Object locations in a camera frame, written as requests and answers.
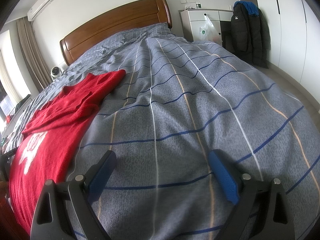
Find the gray floor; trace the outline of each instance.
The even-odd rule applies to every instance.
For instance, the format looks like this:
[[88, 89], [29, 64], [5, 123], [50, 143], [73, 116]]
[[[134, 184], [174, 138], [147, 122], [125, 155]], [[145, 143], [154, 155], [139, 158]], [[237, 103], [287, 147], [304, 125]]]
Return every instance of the gray floor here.
[[260, 70], [262, 73], [267, 75], [269, 78], [271, 78], [275, 83], [278, 84], [279, 87], [283, 91], [288, 91], [295, 95], [297, 99], [299, 99], [303, 105], [305, 106], [306, 110], [309, 112], [309, 115], [311, 119], [313, 120], [314, 124], [318, 128], [320, 132], [320, 114], [319, 112], [314, 108], [314, 106], [308, 101], [308, 99], [297, 89], [295, 88], [289, 81], [287, 81], [285, 78], [280, 76], [277, 72], [275, 72], [272, 69], [265, 69], [256, 67], [258, 70]]

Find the blue gripper pad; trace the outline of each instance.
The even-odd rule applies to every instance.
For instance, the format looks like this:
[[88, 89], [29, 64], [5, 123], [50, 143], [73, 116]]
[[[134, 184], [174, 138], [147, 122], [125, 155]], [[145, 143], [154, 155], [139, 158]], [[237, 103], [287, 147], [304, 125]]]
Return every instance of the blue gripper pad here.
[[226, 162], [219, 157], [218, 150], [212, 150], [209, 153], [209, 165], [227, 199], [236, 205], [240, 199], [239, 184], [232, 176], [232, 171], [228, 170]]
[[89, 176], [90, 184], [88, 185], [87, 195], [89, 204], [99, 200], [101, 193], [116, 166], [116, 163], [116, 154], [113, 151], [107, 151], [97, 164], [94, 164], [89, 168], [89, 170], [92, 169], [95, 172], [93, 176]]

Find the red garment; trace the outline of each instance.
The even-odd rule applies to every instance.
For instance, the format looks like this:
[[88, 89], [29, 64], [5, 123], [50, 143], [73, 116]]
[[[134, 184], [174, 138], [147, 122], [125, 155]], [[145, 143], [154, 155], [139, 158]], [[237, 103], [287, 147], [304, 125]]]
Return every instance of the red garment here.
[[17, 222], [30, 234], [36, 203], [44, 182], [65, 180], [80, 141], [99, 111], [99, 104], [122, 80], [124, 70], [95, 76], [78, 84], [35, 111], [26, 125], [9, 176], [11, 204]]
[[7, 117], [5, 118], [7, 124], [11, 121], [11, 115], [7, 115]]

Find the wooden headboard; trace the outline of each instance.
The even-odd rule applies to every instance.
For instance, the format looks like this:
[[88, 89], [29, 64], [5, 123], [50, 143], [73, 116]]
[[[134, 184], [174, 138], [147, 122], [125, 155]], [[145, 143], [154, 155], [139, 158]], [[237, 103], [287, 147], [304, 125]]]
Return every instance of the wooden headboard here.
[[61, 51], [70, 65], [89, 48], [117, 32], [165, 22], [171, 29], [171, 15], [166, 0], [131, 2], [100, 14], [76, 28], [60, 41]]

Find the blue cloth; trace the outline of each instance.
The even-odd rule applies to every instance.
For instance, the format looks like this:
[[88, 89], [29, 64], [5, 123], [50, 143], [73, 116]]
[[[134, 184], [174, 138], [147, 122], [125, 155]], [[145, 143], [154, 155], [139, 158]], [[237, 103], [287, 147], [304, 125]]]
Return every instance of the blue cloth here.
[[233, 9], [236, 7], [237, 4], [242, 3], [244, 7], [247, 9], [249, 15], [255, 14], [256, 16], [259, 16], [259, 11], [257, 6], [253, 2], [247, 2], [247, 1], [236, 1], [235, 5], [233, 6]]
[[213, 171], [218, 183], [222, 187], [227, 200], [231, 201], [233, 205], [236, 205], [240, 199], [237, 182], [217, 156], [215, 150], [209, 152], [208, 159], [210, 168]]

